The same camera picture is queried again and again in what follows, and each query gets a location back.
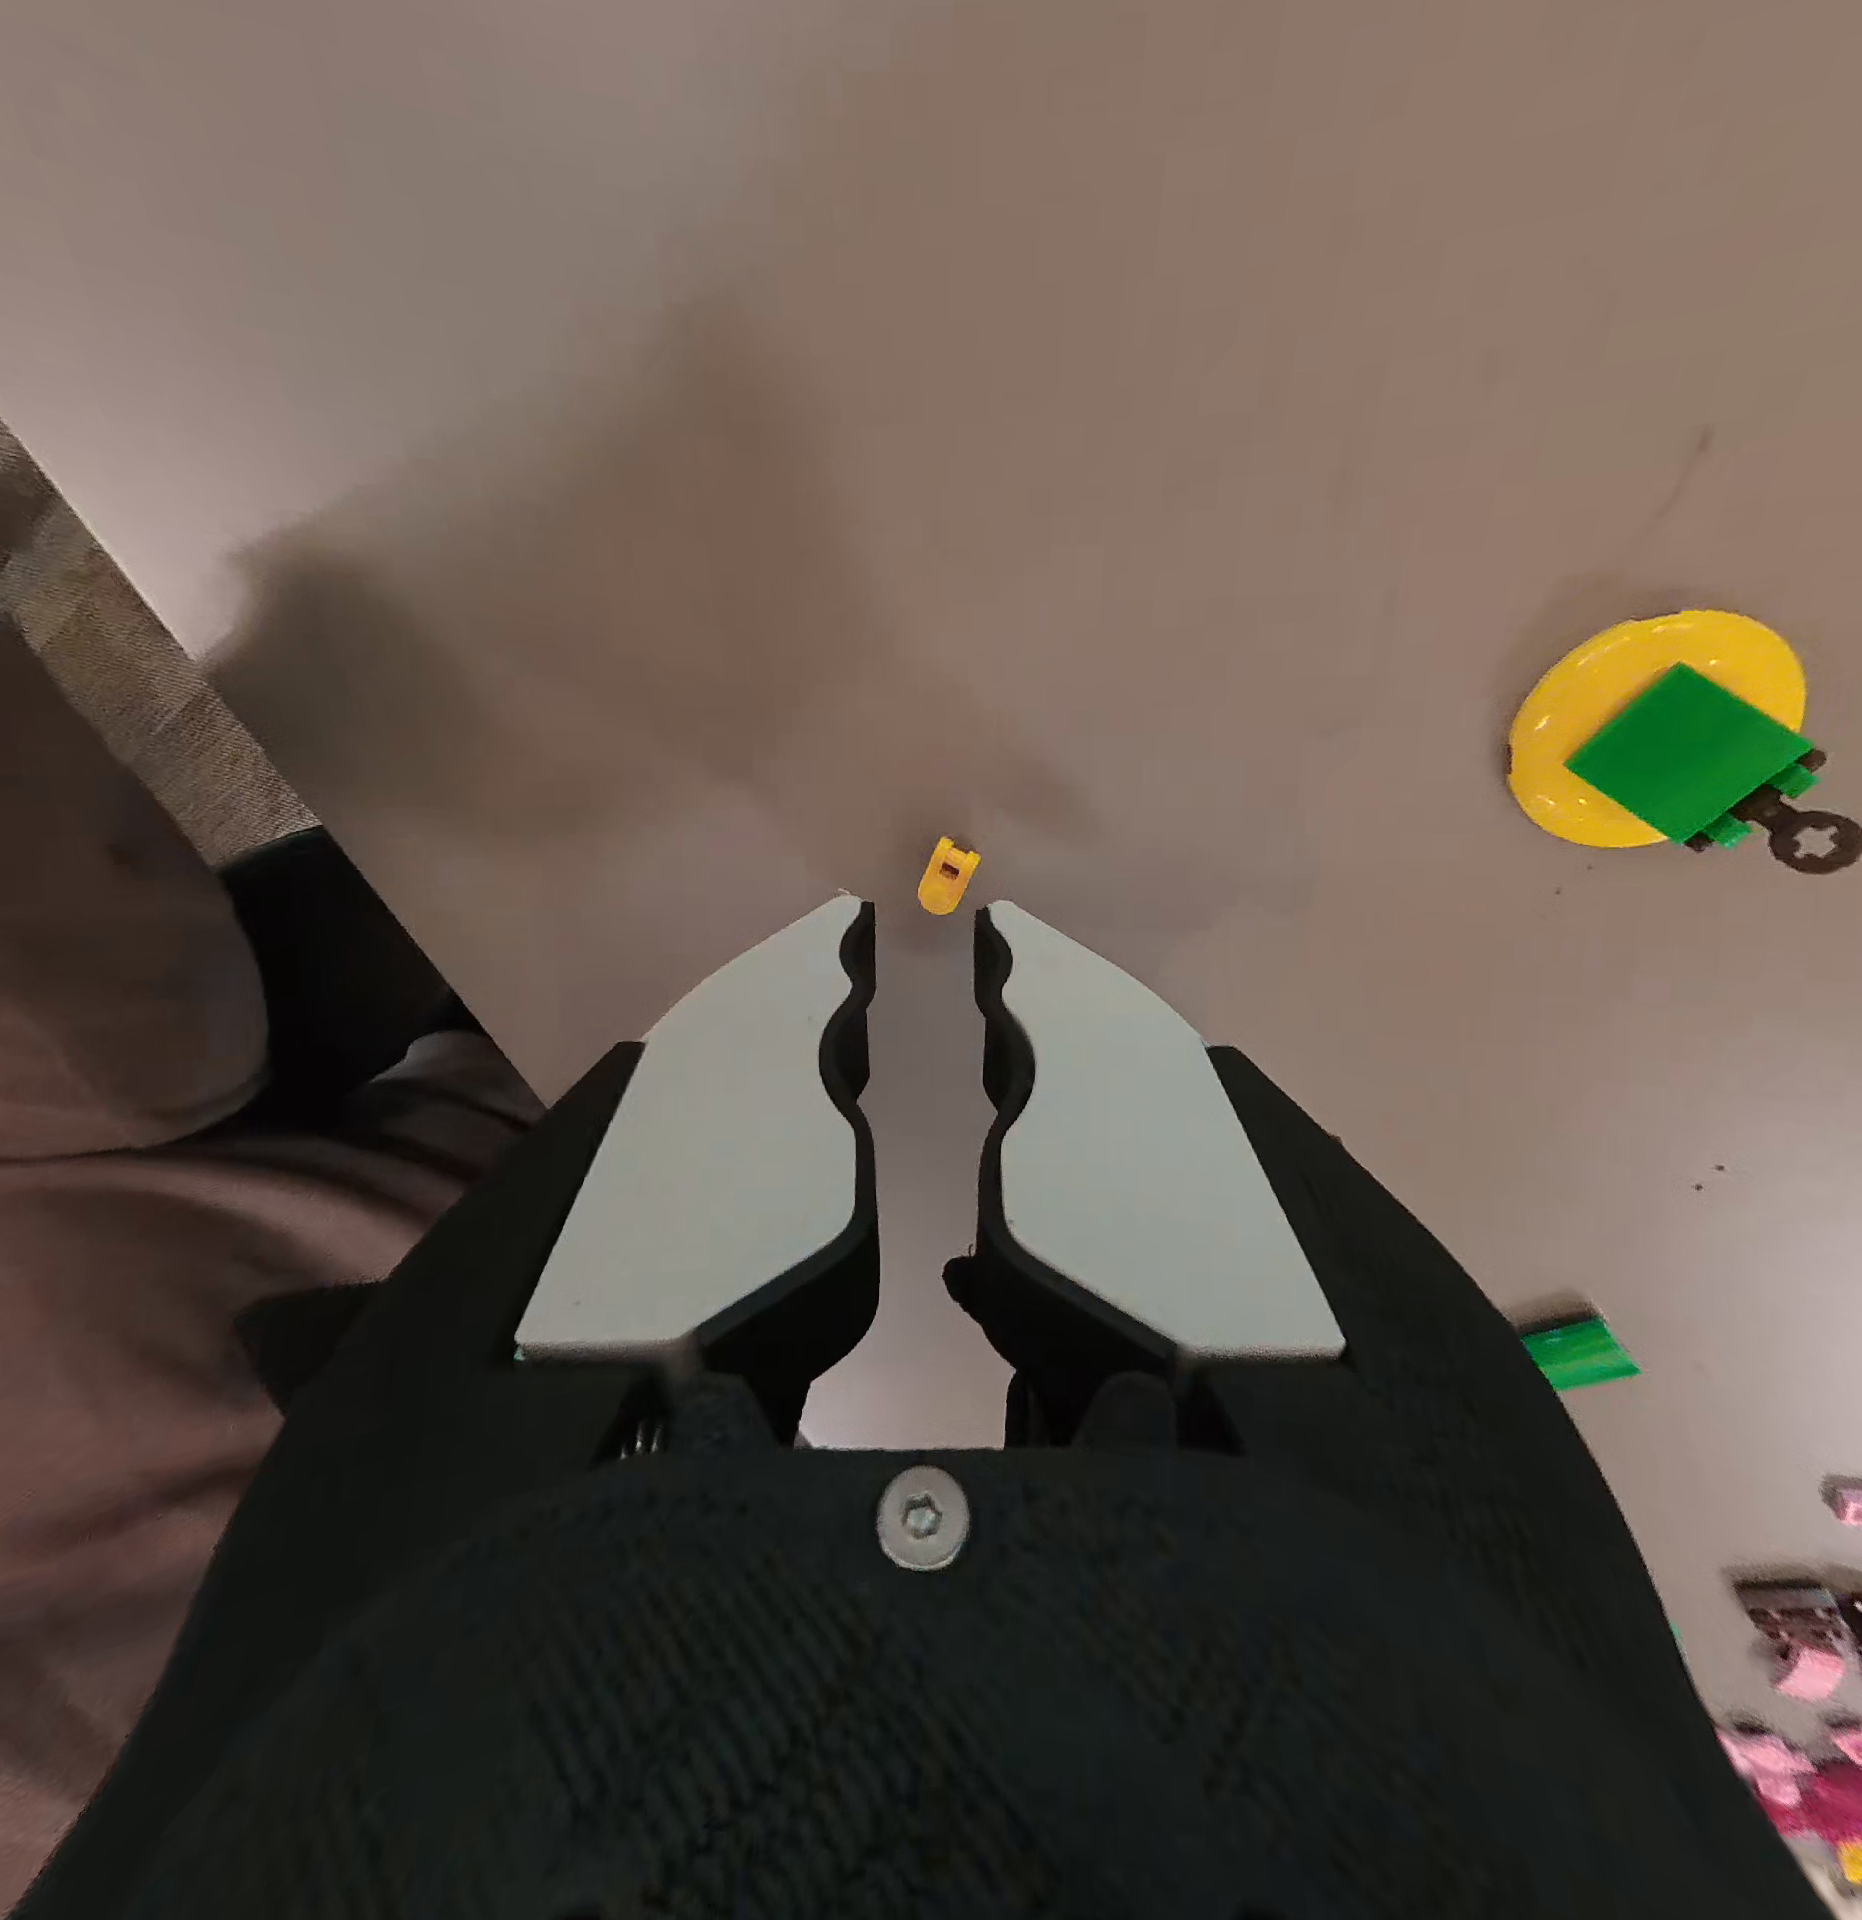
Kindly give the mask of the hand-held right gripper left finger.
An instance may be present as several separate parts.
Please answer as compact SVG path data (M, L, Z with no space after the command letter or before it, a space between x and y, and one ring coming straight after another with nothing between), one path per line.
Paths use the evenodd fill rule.
M879 1310L871 901L823 901L687 984L630 1066L521 1360L740 1373L788 1446Z

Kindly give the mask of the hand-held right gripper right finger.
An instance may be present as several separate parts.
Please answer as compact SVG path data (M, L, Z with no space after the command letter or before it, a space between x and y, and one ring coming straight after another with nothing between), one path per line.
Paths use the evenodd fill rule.
M956 1310L1011 1360L1011 1446L1069 1446L1110 1383L1166 1423L1218 1370L1344 1360L1322 1272L1200 1025L1107 950L974 915L989 1136Z

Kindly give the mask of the yellow dome green brick assembly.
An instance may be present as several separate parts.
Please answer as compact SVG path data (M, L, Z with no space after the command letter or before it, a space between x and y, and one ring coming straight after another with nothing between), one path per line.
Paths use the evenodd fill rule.
M1829 880L1862 864L1862 826L1809 803L1800 655L1717 603L1618 620L1567 643L1511 707L1509 797L1579 851L1742 851Z

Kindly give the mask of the green curved brick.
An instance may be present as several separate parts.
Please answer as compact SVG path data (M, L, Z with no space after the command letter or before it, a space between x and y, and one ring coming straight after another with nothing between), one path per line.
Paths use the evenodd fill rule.
M1598 1310L1529 1322L1524 1347L1555 1395L1643 1373L1640 1356L1618 1339L1618 1327Z

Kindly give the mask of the green plate cactus build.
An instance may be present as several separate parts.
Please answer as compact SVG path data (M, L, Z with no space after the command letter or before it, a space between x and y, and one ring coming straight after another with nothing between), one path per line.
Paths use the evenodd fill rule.
M1829 1520L1862 1531L1862 1479L1821 1481ZM1773 1699L1809 1709L1800 1735L1769 1712L1717 1712L1717 1746L1838 1910L1862 1910L1862 1575L1742 1575Z

